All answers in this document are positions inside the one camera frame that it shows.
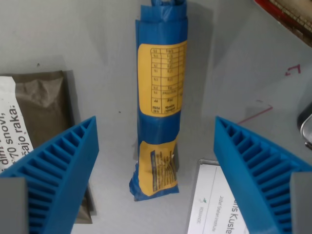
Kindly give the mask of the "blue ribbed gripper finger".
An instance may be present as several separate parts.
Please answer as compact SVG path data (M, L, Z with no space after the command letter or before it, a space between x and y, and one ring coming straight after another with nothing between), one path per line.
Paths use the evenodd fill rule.
M69 234L99 153L97 119L91 117L24 156L1 173L24 178L31 234Z
M264 137L216 117L214 154L251 234L291 234L292 173L311 165Z

